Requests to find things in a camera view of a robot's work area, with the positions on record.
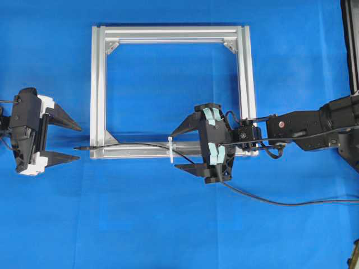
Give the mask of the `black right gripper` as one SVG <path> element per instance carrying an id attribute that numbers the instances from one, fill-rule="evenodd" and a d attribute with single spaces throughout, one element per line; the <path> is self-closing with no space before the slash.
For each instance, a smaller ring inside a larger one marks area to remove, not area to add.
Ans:
<path id="1" fill-rule="evenodd" d="M 195 112 L 171 133 L 171 137 L 198 131 L 202 164 L 176 164 L 175 167 L 205 179 L 206 184 L 220 183 L 232 179 L 234 147 L 232 129 L 218 104 L 207 103 L 195 107 Z"/>

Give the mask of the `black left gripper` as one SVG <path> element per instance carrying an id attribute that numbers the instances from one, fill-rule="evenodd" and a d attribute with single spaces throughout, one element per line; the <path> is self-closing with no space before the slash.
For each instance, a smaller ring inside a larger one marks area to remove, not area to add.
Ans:
<path id="1" fill-rule="evenodd" d="M 28 87 L 20 90 L 14 101 L 10 131 L 17 173 L 36 176 L 43 173 L 45 168 L 80 159 L 78 156 L 45 150 L 49 124 L 82 131 L 52 98 L 38 95 L 35 88 Z"/>

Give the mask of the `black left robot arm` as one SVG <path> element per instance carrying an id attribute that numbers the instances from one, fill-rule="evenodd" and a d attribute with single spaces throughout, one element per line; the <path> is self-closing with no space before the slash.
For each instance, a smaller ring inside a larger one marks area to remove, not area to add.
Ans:
<path id="1" fill-rule="evenodd" d="M 11 144 L 5 146 L 13 152 L 17 173 L 36 176 L 48 167 L 80 159 L 45 149 L 49 125 L 81 131 L 81 127 L 51 97 L 39 95 L 35 88 L 27 87 L 13 100 L 2 102 L 12 104 L 10 116 L 4 115 L 1 109 L 1 141 L 4 137 L 10 138 Z"/>

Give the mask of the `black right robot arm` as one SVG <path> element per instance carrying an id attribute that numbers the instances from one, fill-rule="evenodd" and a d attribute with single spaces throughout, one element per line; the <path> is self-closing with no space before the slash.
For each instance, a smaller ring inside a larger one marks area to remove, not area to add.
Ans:
<path id="1" fill-rule="evenodd" d="M 241 119 L 232 128 L 221 106 L 208 103 L 195 107 L 171 137 L 197 131 L 202 163 L 177 165 L 205 183 L 232 179 L 237 149 L 264 150 L 274 159 L 283 155 L 286 144 L 294 142 L 304 151 L 336 148 L 354 170 L 358 170 L 358 96 L 333 100 L 318 110 Z"/>

